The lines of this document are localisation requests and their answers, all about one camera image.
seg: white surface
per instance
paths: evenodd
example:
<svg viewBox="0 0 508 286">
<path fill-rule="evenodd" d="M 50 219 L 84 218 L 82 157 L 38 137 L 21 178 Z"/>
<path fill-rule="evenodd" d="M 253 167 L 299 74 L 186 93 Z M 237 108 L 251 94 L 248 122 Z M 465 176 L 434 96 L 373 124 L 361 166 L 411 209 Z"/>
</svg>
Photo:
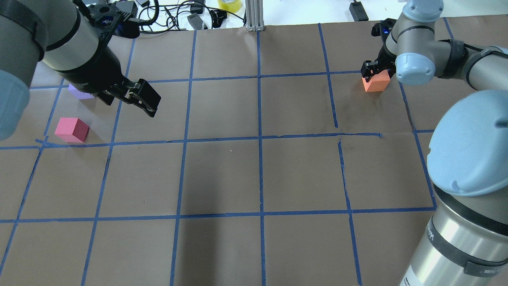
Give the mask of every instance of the white surface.
<svg viewBox="0 0 508 286">
<path fill-rule="evenodd" d="M 245 0 L 237 14 L 243 17 Z M 444 10 L 441 17 L 459 17 L 475 15 L 508 14 L 508 0 L 443 0 Z M 176 4 L 183 1 L 160 0 L 161 5 Z M 349 12 L 352 0 L 264 0 L 263 12 L 265 25 L 298 25 L 330 22 L 352 22 Z M 398 0 L 361 0 L 369 20 L 397 19 L 406 4 Z M 209 7 L 218 7 L 217 0 L 206 0 Z M 192 30 L 187 22 L 185 13 L 179 17 L 180 27 Z M 200 15 L 201 19 L 210 27 L 211 20 L 208 12 Z M 165 21 L 165 13 L 161 12 L 160 23 Z M 242 27 L 240 19 L 233 16 L 224 21 L 222 28 Z"/>
</svg>

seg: orange block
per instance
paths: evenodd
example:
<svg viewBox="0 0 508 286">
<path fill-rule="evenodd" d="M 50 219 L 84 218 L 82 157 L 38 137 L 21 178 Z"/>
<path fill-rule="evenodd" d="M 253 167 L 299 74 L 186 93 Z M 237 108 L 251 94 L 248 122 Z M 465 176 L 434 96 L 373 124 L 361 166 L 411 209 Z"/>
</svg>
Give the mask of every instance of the orange block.
<svg viewBox="0 0 508 286">
<path fill-rule="evenodd" d="M 366 92 L 382 92 L 390 83 L 390 76 L 388 75 L 388 70 L 384 70 L 373 76 L 369 82 L 366 82 L 364 78 L 362 78 L 362 81 Z"/>
</svg>

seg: red block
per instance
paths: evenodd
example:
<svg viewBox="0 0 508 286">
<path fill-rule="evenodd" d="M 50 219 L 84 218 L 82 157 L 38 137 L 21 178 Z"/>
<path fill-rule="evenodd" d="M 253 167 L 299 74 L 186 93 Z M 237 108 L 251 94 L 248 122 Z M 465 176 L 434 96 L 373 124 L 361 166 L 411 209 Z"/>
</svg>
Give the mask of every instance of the red block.
<svg viewBox="0 0 508 286">
<path fill-rule="evenodd" d="M 79 118 L 62 117 L 56 126 L 55 135 L 65 142 L 83 143 L 88 130 L 88 125 Z"/>
<path fill-rule="evenodd" d="M 362 78 L 362 81 L 363 88 L 366 92 L 382 92 L 390 83 L 390 76 L 388 75 L 388 71 L 384 70 L 373 76 L 369 82 L 366 82 L 364 78 Z"/>
</svg>

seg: blue grid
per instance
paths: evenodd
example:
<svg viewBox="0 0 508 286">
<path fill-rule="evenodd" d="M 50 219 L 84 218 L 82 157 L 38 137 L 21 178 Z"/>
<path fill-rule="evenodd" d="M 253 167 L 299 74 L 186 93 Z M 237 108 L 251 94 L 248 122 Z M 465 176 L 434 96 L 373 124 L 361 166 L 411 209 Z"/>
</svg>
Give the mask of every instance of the blue grid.
<svg viewBox="0 0 508 286">
<path fill-rule="evenodd" d="M 448 22 L 446 19 L 445 24 L 447 25 L 447 29 L 450 33 L 450 36 L 453 38 L 453 35 L 451 33 L 451 30 L 448 26 Z M 346 199 L 346 206 L 347 209 L 345 210 L 316 210 L 316 211 L 280 211 L 280 212 L 265 212 L 264 211 L 264 198 L 263 198 L 263 140 L 266 139 L 280 139 L 280 138 L 305 138 L 305 137 L 341 137 L 343 135 L 346 136 L 377 136 L 377 137 L 383 137 L 381 133 L 324 133 L 324 134 L 300 134 L 300 135 L 284 135 L 284 136 L 263 136 L 262 134 L 262 98 L 261 98 L 261 79 L 265 77 L 291 77 L 291 76 L 312 76 L 312 75 L 326 75 L 328 80 L 328 87 L 329 87 L 329 93 L 330 93 L 330 100 L 332 104 L 332 116 L 334 120 L 335 127 L 338 128 L 338 122 L 337 122 L 337 116 L 335 111 L 335 102 L 333 98 L 333 90 L 332 90 L 332 84 L 331 84 L 331 77 L 332 74 L 348 74 L 348 73 L 360 73 L 360 71 L 330 71 L 329 64 L 328 64 L 328 57 L 326 52 L 326 45 L 325 45 L 325 39 L 323 36 L 321 24 L 318 24 L 318 29 L 320 33 L 320 39 L 321 44 L 323 48 L 323 56 L 325 59 L 326 64 L 326 72 L 316 72 L 316 73 L 293 73 L 293 74 L 261 74 L 261 48 L 260 48 L 260 32 L 257 32 L 257 61 L 258 61 L 258 73 L 257 75 L 252 76 L 231 76 L 231 77 L 210 77 L 210 78 L 193 78 L 193 69 L 194 69 L 194 56 L 196 51 L 196 35 L 197 32 L 194 31 L 194 37 L 193 37 L 193 47 L 192 47 L 192 59 L 191 59 L 191 69 L 188 79 L 170 79 L 170 80 L 153 80 L 149 81 L 150 83 L 156 83 L 156 82 L 188 82 L 188 99 L 187 99 L 187 112 L 186 112 L 186 120 L 185 120 L 185 134 L 184 139 L 180 140 L 170 140 L 170 141 L 130 141 L 130 142 L 115 142 L 115 134 L 117 129 L 117 124 L 119 120 L 119 115 L 121 111 L 122 103 L 119 104 L 114 128 L 111 136 L 110 143 L 103 143 L 103 144 L 82 144 L 82 145 L 59 145 L 59 144 L 53 144 L 49 143 L 48 140 L 48 130 L 49 126 L 54 114 L 54 110 L 56 108 L 56 104 L 59 98 L 59 95 L 61 93 L 62 88 L 67 88 L 68 85 L 64 85 L 64 80 L 62 79 L 60 85 L 58 86 L 50 86 L 50 87 L 34 87 L 30 88 L 33 90 L 36 89 L 58 89 L 57 95 L 55 97 L 53 107 L 50 113 L 50 116 L 48 118 L 48 122 L 46 125 L 46 129 L 44 131 L 44 140 L 36 139 L 36 142 L 40 144 L 40 146 L 14 146 L 14 147 L 0 147 L 0 150 L 13 150 L 13 149 L 39 149 L 39 153 L 37 156 L 37 159 L 34 163 L 34 167 L 32 169 L 32 172 L 30 174 L 30 178 L 28 180 L 25 192 L 23 194 L 23 199 L 21 202 L 21 206 L 18 210 L 18 214 L 16 219 L 4 219 L 0 220 L 0 223 L 14 223 L 13 229 L 11 232 L 11 235 L 9 237 L 8 245 L 5 251 L 5 254 L 2 258 L 2 263 L 0 265 L 0 275 L 2 274 L 2 271 L 5 266 L 5 262 L 8 257 L 8 253 L 12 244 L 12 240 L 14 238 L 16 228 L 19 223 L 29 223 L 29 222 L 79 222 L 79 221 L 88 221 L 93 222 L 93 228 L 90 235 L 90 242 L 89 247 L 87 251 L 87 257 L 85 261 L 85 267 L 83 270 L 81 285 L 85 285 L 86 282 L 86 275 L 90 260 L 91 251 L 93 248 L 93 242 L 95 237 L 95 232 L 97 229 L 97 223 L 99 221 L 124 221 L 124 220 L 157 220 L 157 219 L 175 219 L 175 233 L 174 233 L 174 243 L 173 243 L 173 255 L 172 255 L 172 263 L 171 263 L 171 270 L 170 270 L 170 286 L 174 285 L 174 276 L 175 276 L 175 268 L 176 268 L 176 256 L 177 256 L 177 245 L 178 245 L 178 231 L 179 231 L 179 223 L 181 219 L 196 219 L 196 218 L 218 218 L 218 217 L 259 217 L 260 218 L 260 232 L 261 232 L 261 268 L 262 268 L 262 285 L 266 285 L 266 264 L 265 264 L 265 228 L 264 228 L 264 217 L 265 216 L 287 216 L 287 215 L 320 215 L 320 214 L 348 214 L 349 215 L 349 224 L 350 224 L 350 232 L 351 232 L 351 239 L 352 239 L 352 247 L 353 247 L 353 255 L 355 259 L 355 267 L 356 267 L 356 274 L 357 274 L 357 280 L 358 284 L 362 285 L 362 278 L 361 278 L 361 272 L 360 272 L 360 262 L 358 258 L 358 250 L 356 245 L 356 237 L 355 237 L 355 228 L 354 228 L 354 222 L 353 222 L 353 214 L 355 213 L 386 213 L 386 212 L 417 212 L 417 211 L 434 211 L 436 207 L 435 198 L 433 196 L 433 191 L 430 183 L 430 178 L 428 176 L 427 168 L 425 165 L 425 160 L 422 152 L 422 148 L 420 146 L 420 142 L 418 139 L 419 133 L 431 133 L 433 130 L 418 130 L 410 115 L 410 109 L 407 102 L 407 98 L 405 95 L 404 88 L 401 84 L 400 89 L 402 92 L 402 98 L 404 100 L 404 103 L 406 105 L 408 120 L 411 123 L 412 132 L 415 136 L 415 142 L 418 147 L 418 151 L 420 154 L 420 159 L 422 161 L 422 167 L 427 179 L 428 187 L 430 196 L 432 198 L 433 206 L 432 207 L 422 207 L 422 208 L 386 208 L 386 209 L 352 209 L 350 199 L 347 193 L 347 183 L 345 178 L 345 167 L 344 167 L 344 158 L 342 153 L 342 143 L 339 141 L 338 143 L 338 153 L 340 158 L 340 166 L 341 166 L 341 172 L 342 172 L 342 178 L 343 178 L 343 186 L 344 186 L 344 195 Z M 128 66 L 126 69 L 126 75 L 129 74 L 130 64 L 134 52 L 136 40 L 133 40 L 132 46 L 131 46 L 131 52 L 129 55 L 129 61 Z M 257 78 L 258 79 L 258 136 L 251 136 L 251 137 L 227 137 L 227 138 L 208 138 L 208 139 L 188 139 L 188 123 L 189 123 L 189 111 L 191 107 L 191 94 L 192 94 L 192 83 L 193 81 L 204 81 L 204 80 L 227 80 L 227 79 L 245 79 L 245 78 Z M 230 141 L 230 140 L 258 140 L 259 141 L 259 171 L 260 171 L 260 211 L 259 212 L 246 212 L 246 213 L 215 213 L 215 214 L 199 214 L 199 215 L 182 215 L 180 213 L 181 210 L 181 200 L 182 200 L 182 190 L 183 190 L 183 176 L 184 176 L 184 169 L 185 169 L 185 157 L 186 157 L 186 146 L 188 142 L 209 142 L 209 141 Z M 122 146 L 122 145 L 140 145 L 140 144 L 171 144 L 171 143 L 183 143 L 183 151 L 182 151 L 182 162 L 181 162 L 181 169 L 180 169 L 180 183 L 179 183 L 179 191 L 178 191 L 178 203 L 177 203 L 177 213 L 176 215 L 159 215 L 159 216 L 126 216 L 126 217 L 100 217 L 100 208 L 102 203 L 102 197 L 104 193 L 104 187 L 107 179 L 110 159 L 112 155 L 112 151 L 114 146 Z M 53 149 L 53 148 L 93 148 L 93 147 L 109 147 L 109 153 L 108 158 L 106 161 L 106 166 L 104 170 L 104 176 L 101 184 L 101 190 L 100 195 L 98 198 L 97 203 L 97 209 L 96 214 L 94 217 L 76 217 L 76 218 L 42 218 L 42 219 L 21 219 L 21 213 L 23 210 L 24 202 L 26 200 L 26 197 L 28 195 L 28 191 L 30 189 L 30 185 L 32 182 L 32 179 L 34 177 L 34 173 L 37 169 L 40 157 L 42 155 L 42 152 L 44 149 Z"/>
</svg>

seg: robotic arm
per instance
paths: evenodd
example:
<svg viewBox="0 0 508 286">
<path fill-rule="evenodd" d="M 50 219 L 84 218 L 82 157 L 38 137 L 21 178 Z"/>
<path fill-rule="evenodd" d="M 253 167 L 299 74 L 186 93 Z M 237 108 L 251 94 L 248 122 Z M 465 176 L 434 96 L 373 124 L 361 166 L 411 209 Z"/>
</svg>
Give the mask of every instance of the robotic arm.
<svg viewBox="0 0 508 286">
<path fill-rule="evenodd" d="M 0 140 L 15 131 L 40 60 L 107 105 L 118 98 L 155 116 L 159 94 L 144 79 L 127 79 L 107 46 L 113 35 L 138 37 L 144 21 L 134 1 L 103 2 L 0 0 Z"/>
<path fill-rule="evenodd" d="M 508 264 L 508 50 L 434 40 L 442 0 L 410 0 L 398 20 L 376 24 L 378 58 L 366 81 L 389 70 L 417 85 L 434 76 L 478 90 L 441 119 L 427 157 L 438 206 L 400 286 L 487 285 Z"/>
</svg>

